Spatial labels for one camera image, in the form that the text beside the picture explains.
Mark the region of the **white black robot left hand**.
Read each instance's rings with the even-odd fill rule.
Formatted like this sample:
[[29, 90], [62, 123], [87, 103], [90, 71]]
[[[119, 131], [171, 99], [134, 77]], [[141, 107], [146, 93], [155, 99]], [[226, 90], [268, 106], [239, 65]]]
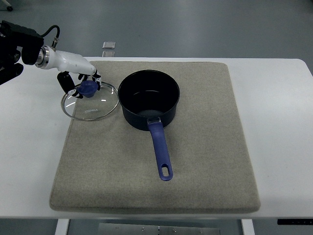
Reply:
[[101, 88], [101, 76], [97, 69], [82, 55], [65, 51], [55, 51], [51, 47], [43, 46], [39, 52], [36, 67], [44, 70], [56, 68], [60, 73], [57, 76], [59, 84], [63, 91], [69, 96], [83, 98], [85, 95], [76, 88], [70, 73], [78, 74], [78, 79], [83, 83], [92, 78], [95, 93]]

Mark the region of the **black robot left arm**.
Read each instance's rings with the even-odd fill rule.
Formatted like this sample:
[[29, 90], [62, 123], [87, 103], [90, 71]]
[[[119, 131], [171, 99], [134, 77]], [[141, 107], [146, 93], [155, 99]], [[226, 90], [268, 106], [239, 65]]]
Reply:
[[[57, 29], [52, 46], [44, 46], [44, 37], [53, 29]], [[36, 65], [44, 68], [52, 51], [58, 43], [60, 28], [51, 26], [44, 34], [38, 34], [34, 29], [2, 21], [0, 24], [0, 83], [4, 84], [21, 75], [23, 65]]]

